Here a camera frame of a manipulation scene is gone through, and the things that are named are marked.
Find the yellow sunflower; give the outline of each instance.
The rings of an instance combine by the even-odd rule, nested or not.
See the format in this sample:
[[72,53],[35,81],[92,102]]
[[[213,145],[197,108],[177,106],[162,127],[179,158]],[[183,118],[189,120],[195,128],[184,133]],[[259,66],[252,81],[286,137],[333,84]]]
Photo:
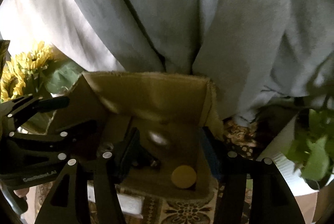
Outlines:
[[20,53],[6,62],[0,80],[1,102],[6,102],[23,95],[28,75],[35,74],[37,69],[46,69],[47,61],[53,59],[52,47],[41,41],[33,44],[29,53]]
[[0,80],[1,102],[6,102],[23,95],[24,74],[20,71],[15,58],[6,62]]
[[34,74],[37,69],[47,67],[46,62],[53,59],[52,47],[45,46],[44,41],[35,41],[31,52],[22,52],[15,58],[23,74]]

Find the round yellow object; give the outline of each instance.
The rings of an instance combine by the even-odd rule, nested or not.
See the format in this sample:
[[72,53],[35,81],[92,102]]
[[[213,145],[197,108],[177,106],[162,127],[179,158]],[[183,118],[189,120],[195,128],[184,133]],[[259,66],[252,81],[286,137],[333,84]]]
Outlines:
[[178,188],[186,189],[196,182],[197,174],[195,170],[188,165],[180,165],[177,167],[171,176],[173,184]]

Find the open cardboard box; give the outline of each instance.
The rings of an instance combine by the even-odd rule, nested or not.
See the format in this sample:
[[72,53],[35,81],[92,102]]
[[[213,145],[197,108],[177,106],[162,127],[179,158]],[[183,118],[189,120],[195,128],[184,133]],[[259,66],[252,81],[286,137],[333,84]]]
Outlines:
[[[68,108],[58,110],[47,134],[90,119],[97,121],[101,143],[123,139],[131,127],[140,131],[141,145],[161,160],[160,170],[132,168],[122,186],[166,199],[202,200],[214,180],[197,139],[199,127],[208,126],[216,138],[223,122],[216,112],[213,84],[208,78],[160,73],[84,73],[68,93]],[[154,144],[148,131],[163,132],[170,147]],[[189,165],[196,184],[179,189],[171,181],[173,170]]]

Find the silver pin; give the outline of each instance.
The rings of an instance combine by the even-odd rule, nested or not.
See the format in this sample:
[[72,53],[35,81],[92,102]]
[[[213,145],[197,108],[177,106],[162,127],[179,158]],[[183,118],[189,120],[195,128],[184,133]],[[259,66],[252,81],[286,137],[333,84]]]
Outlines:
[[270,158],[265,158],[263,160],[266,164],[272,164],[273,163],[273,160],[271,160]]
[[229,151],[228,152],[228,157],[230,157],[230,158],[235,158],[237,156],[238,156],[238,154],[235,151]]
[[65,160],[66,157],[67,157],[67,155],[66,155],[65,153],[59,153],[59,154],[58,154],[58,159],[61,160],[61,161],[62,161],[62,160]]
[[75,159],[68,160],[67,164],[68,165],[75,165],[76,164],[76,160]]
[[113,155],[113,154],[112,154],[111,152],[107,151],[107,152],[103,153],[102,157],[108,159],[108,158],[110,158],[112,155]]

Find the patterned carpet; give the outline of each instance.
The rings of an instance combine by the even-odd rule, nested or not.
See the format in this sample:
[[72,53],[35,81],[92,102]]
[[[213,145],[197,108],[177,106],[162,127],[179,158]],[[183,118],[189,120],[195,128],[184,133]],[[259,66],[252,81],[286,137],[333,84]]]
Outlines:
[[[224,143],[229,150],[234,150],[248,159],[255,159],[271,142],[274,136],[268,136],[267,131],[258,131],[258,125],[253,123],[249,128],[241,127],[232,120],[224,122]],[[52,183],[39,186],[36,192],[36,212],[39,211]],[[139,196],[134,191],[116,187],[119,193]],[[142,218],[125,215],[128,224],[210,224],[213,223],[215,209],[219,206],[224,192],[224,185],[213,190],[205,202],[188,203],[184,201],[168,201],[161,198],[144,197]],[[248,224],[251,210],[252,190],[246,189],[243,217],[241,224]],[[91,223],[98,224],[96,206],[90,202]]]

